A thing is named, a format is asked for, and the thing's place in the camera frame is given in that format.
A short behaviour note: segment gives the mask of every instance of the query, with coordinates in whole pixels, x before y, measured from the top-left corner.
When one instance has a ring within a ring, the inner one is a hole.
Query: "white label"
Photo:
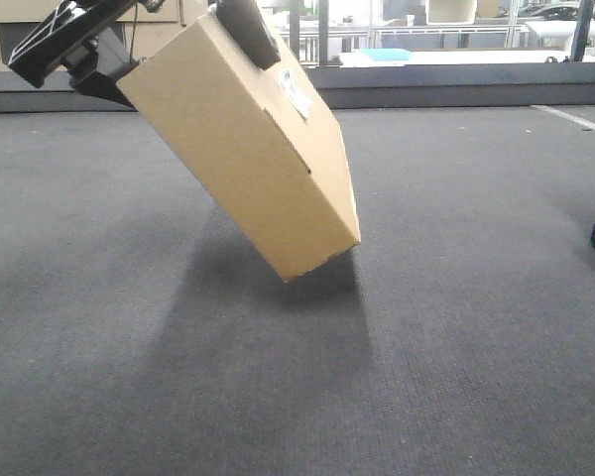
[[[304,119],[308,119],[308,112],[313,101],[298,89],[290,69],[285,69],[280,74],[280,87],[299,115]]]

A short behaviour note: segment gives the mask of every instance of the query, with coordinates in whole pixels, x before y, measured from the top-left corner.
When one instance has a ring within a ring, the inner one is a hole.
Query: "white floor line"
[[[533,105],[535,109],[540,111],[546,112],[548,114],[552,114],[553,116],[561,117],[562,119],[566,119],[567,121],[574,122],[582,127],[587,127],[595,131],[595,123],[591,121],[587,121],[586,119],[582,119],[581,117],[574,116],[572,114],[568,114],[566,112],[560,111],[559,109],[554,109],[549,106],[539,106]]]

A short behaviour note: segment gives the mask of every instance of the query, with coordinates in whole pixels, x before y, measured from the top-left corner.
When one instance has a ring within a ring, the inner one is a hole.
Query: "metal pole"
[[[571,46],[571,61],[584,60],[584,52],[586,51],[586,43],[588,42],[588,31],[591,28],[594,6],[595,0],[581,0],[579,3],[575,35],[573,36],[573,45]]]
[[[289,47],[299,59],[299,10],[301,0],[291,0],[289,4]]]
[[[180,21],[180,25],[182,27],[186,27],[187,21],[185,20],[185,13],[183,10],[182,0],[178,0],[178,20]]]
[[[509,25],[507,26],[507,36],[505,37],[505,48],[513,48],[516,35],[516,25],[518,24],[518,9],[521,0],[512,0],[509,7]]]
[[[375,21],[375,0],[370,0],[370,13],[369,13],[369,20],[368,20],[368,48],[375,48],[375,42],[373,41],[374,25],[373,22]]]
[[[328,0],[319,0],[319,65],[328,64]]]

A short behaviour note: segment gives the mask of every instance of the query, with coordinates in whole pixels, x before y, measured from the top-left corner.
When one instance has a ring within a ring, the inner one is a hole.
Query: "gray baseboard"
[[[332,109],[595,104],[595,63],[323,66],[306,71]],[[15,73],[0,72],[0,113],[128,110],[75,93],[66,72],[51,74],[40,90]]]

